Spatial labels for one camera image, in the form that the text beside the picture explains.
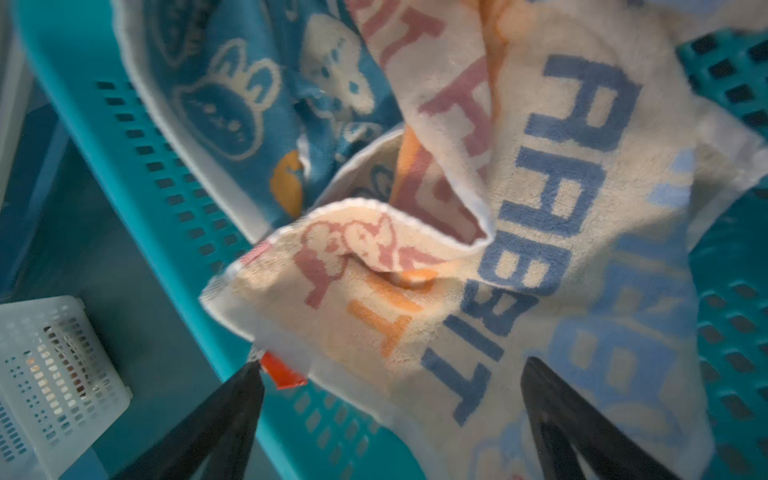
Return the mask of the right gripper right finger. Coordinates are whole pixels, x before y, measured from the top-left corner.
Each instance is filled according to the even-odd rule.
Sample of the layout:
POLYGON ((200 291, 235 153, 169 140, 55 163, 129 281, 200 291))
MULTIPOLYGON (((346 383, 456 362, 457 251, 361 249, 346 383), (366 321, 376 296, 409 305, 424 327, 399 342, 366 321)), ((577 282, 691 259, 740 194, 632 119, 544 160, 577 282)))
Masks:
POLYGON ((520 386, 544 478, 584 479, 581 459, 599 479, 676 477, 541 359, 526 360, 520 386))

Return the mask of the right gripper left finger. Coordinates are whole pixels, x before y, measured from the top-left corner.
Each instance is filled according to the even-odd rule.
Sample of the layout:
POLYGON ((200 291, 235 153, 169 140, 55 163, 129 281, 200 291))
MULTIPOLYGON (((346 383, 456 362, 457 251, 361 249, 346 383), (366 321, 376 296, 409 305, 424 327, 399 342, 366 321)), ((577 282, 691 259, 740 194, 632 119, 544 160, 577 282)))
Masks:
POLYGON ((242 479, 260 418, 261 365, 246 363, 117 479, 242 479))

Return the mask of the white perforated plastic basket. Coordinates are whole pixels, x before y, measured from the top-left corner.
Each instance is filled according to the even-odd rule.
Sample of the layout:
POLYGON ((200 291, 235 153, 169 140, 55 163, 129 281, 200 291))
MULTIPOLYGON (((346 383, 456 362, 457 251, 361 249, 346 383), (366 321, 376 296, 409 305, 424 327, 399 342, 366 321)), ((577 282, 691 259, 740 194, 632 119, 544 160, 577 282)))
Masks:
POLYGON ((59 478, 131 399, 80 299, 2 304, 2 478, 59 478))

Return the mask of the cream rabbit lettered towel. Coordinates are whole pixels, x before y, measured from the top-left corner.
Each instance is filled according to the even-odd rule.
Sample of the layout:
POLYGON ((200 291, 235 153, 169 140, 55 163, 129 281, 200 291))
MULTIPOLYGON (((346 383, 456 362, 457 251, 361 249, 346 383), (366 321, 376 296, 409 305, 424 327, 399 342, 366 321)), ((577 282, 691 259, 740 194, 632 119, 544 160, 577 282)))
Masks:
POLYGON ((352 1, 400 103, 384 201, 326 195, 209 284, 228 329, 393 430, 435 479, 533 479, 577 403, 641 478, 714 454, 688 254, 767 160, 684 49, 763 1, 352 1))

